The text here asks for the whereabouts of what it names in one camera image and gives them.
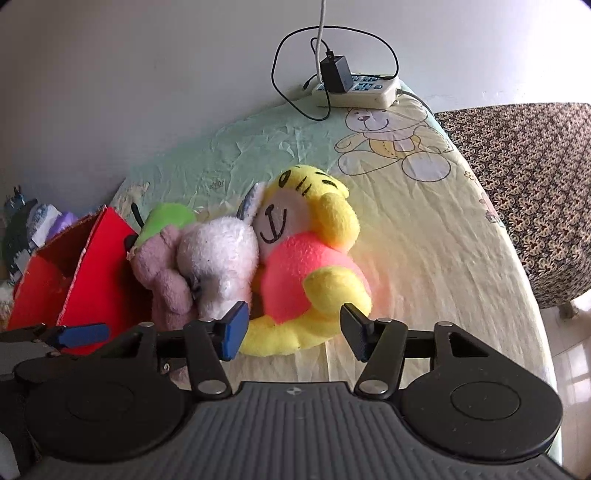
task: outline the red box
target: red box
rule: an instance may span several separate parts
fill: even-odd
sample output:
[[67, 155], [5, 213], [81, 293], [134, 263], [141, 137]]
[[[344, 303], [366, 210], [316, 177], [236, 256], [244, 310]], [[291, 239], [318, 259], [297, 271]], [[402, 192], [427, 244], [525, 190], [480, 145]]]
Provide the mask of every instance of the red box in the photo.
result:
[[137, 282], [126, 258], [124, 239], [132, 233], [111, 207], [103, 207], [36, 250], [16, 290], [8, 329], [106, 323], [112, 339], [150, 320], [151, 292]]

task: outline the stuffed animal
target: stuffed animal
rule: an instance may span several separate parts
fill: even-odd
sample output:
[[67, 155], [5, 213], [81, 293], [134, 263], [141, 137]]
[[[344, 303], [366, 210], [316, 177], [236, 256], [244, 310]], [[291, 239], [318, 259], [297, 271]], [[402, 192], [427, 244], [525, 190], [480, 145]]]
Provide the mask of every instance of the stuffed animal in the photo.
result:
[[340, 332], [339, 312], [371, 310], [368, 283], [347, 256], [359, 222], [348, 189], [315, 167], [296, 165], [271, 182], [254, 220], [264, 315], [250, 321], [241, 352], [286, 355]]
[[251, 281], [258, 265], [258, 243], [251, 225], [264, 190], [262, 183], [252, 187], [235, 217], [183, 229], [178, 270], [197, 300], [199, 318], [221, 319], [239, 300], [251, 304]]
[[181, 232], [164, 227], [148, 238], [131, 258], [135, 278], [152, 291], [152, 321], [158, 330], [177, 330], [196, 318], [193, 296], [177, 270], [176, 255]]
[[134, 247], [140, 247], [148, 238], [159, 233], [167, 225], [175, 225], [183, 229], [187, 225], [195, 223], [195, 212], [180, 203], [159, 203], [151, 211], [144, 222], [139, 214], [136, 204], [131, 206], [135, 221], [141, 227], [138, 239]]

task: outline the bolt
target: bolt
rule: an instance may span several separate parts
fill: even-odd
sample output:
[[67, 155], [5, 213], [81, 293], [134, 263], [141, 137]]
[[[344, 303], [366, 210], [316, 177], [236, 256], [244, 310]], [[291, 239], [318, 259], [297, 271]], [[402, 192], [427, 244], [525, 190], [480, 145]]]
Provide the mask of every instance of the bolt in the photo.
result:
[[224, 393], [228, 387], [224, 382], [221, 380], [204, 380], [199, 385], [197, 385], [197, 389], [201, 393], [205, 393], [207, 395], [219, 395]]
[[293, 395], [295, 397], [296, 395], [302, 393], [303, 390], [300, 387], [290, 387], [286, 390], [286, 392], [289, 393], [289, 395]]
[[388, 384], [381, 380], [364, 380], [359, 384], [359, 389], [367, 395], [381, 395], [388, 391]]

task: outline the light green bed sheet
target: light green bed sheet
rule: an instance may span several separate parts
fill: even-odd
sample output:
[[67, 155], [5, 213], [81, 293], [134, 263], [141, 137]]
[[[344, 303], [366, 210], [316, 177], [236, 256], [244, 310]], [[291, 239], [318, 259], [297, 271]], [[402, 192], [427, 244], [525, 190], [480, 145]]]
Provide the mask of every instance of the light green bed sheet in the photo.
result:
[[[325, 112], [310, 98], [298, 104], [311, 115]], [[556, 387], [540, 311], [504, 225], [466, 160], [408, 97], [388, 111], [334, 109], [324, 122], [289, 105], [267, 110], [133, 169], [112, 205], [131, 225], [132, 201], [144, 218], [160, 202], [179, 202], [205, 220], [234, 213], [255, 182], [298, 163], [329, 171], [350, 190], [361, 224], [351, 255], [372, 289], [371, 317], [415, 329], [456, 322]], [[225, 365], [234, 387], [241, 380], [354, 383], [362, 368], [342, 337]], [[402, 383], [426, 369], [407, 361]]]

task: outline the white wall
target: white wall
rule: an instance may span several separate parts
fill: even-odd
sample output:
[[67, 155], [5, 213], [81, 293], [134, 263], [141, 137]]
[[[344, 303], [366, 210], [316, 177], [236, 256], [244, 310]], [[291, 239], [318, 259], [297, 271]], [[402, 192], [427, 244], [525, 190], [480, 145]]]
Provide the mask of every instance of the white wall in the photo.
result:
[[[319, 0], [12, 0], [0, 11], [0, 194], [82, 213], [131, 166], [279, 103], [277, 43], [317, 22]], [[591, 101], [591, 9], [580, 0], [329, 0], [327, 20], [387, 39], [433, 109]], [[314, 72], [303, 34], [280, 59]], [[388, 51], [328, 32], [354, 69]]]

